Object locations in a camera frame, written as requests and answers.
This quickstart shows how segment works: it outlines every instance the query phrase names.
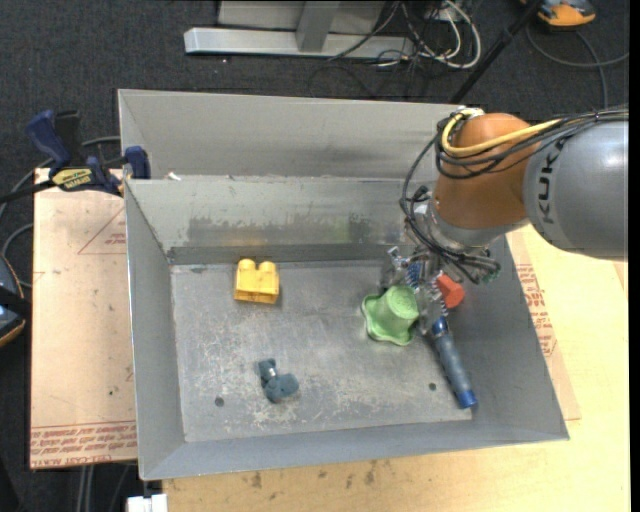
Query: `gray carpet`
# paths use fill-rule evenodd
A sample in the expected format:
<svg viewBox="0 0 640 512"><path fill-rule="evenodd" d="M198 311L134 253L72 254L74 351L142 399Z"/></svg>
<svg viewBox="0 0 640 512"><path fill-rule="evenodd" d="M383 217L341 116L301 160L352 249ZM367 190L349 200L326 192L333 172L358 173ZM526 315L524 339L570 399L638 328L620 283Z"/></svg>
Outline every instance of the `gray carpet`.
<svg viewBox="0 0 640 512"><path fill-rule="evenodd" d="M118 135L116 91L140 88L255 95L366 98L448 103L469 72L429 62L422 68L375 68L342 59L331 66L315 58L187 56L183 34L215 20L216 2L133 0L2 0L0 2L0 194L44 160L24 128L44 109L78 110L84 139ZM550 34L540 23L522 30L499 54L462 103L488 111L543 120L629 101L629 0L593 0L596 20L578 32ZM523 12L517 0L476 0L474 20L485 50ZM400 17L386 33L404 34ZM445 44L442 28L434 34ZM10 203L0 218L0 244L32 222L31 198ZM7 257L25 280L31 271L32 238L17 237ZM0 511L17 502L29 511L75 510L81 471L28 470L29 330L0 349L0 460L11 491L0 484ZM108 509L124 474L120 494L144 491L135 468L96 467L93 510ZM115 510L120 510L120 500Z"/></svg>

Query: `green plastic object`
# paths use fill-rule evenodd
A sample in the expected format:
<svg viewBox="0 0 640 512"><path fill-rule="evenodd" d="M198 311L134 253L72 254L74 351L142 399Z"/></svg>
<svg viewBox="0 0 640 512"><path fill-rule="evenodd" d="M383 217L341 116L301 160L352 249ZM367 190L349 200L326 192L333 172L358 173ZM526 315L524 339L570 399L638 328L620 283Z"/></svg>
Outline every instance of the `green plastic object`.
<svg viewBox="0 0 640 512"><path fill-rule="evenodd" d="M374 340L408 345L413 339L411 328L419 316L413 288L397 285L382 295L367 295L362 312L367 333Z"/></svg>

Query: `blue clamp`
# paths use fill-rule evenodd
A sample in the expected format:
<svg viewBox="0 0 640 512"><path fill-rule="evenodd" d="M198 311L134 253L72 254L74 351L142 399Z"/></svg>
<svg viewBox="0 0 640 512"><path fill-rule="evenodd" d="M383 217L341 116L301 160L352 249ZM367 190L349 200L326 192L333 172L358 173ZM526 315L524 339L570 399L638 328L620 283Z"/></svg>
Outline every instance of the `blue clamp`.
<svg viewBox="0 0 640 512"><path fill-rule="evenodd" d="M85 165L70 166L72 155L55 130L52 110L34 116L27 124L26 133L31 142L53 160L49 168L49 181L66 192L97 190L120 196L122 180L104 169L95 156L89 156ZM150 178L147 155L140 146L127 148L124 158L134 178Z"/></svg>

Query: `gray metal bin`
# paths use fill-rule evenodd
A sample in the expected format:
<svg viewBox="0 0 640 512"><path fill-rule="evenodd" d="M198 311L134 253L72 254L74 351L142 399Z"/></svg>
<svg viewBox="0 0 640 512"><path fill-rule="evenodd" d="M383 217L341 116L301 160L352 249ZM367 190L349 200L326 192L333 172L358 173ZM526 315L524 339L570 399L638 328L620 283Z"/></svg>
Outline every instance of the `gray metal bin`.
<svg viewBox="0 0 640 512"><path fill-rule="evenodd" d="M462 410L433 347L367 337L360 311L398 206L450 105L119 93L123 148L152 179L125 203L143 479L566 439L506 242L490 284L450 314L479 405ZM169 173L173 177L166 179ZM429 159L418 179L431 183ZM234 300L237 262L273 261L275 304ZM271 403L257 363L300 389Z"/></svg>

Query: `yellow toy brick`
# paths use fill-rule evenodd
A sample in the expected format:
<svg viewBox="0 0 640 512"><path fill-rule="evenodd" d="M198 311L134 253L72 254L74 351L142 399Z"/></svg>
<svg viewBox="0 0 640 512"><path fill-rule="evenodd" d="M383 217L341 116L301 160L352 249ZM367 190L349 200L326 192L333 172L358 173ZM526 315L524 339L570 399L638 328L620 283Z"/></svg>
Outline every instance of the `yellow toy brick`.
<svg viewBox="0 0 640 512"><path fill-rule="evenodd" d="M256 268L256 262L248 258L238 262L234 299L274 304L279 293L280 276L275 263L263 261Z"/></svg>

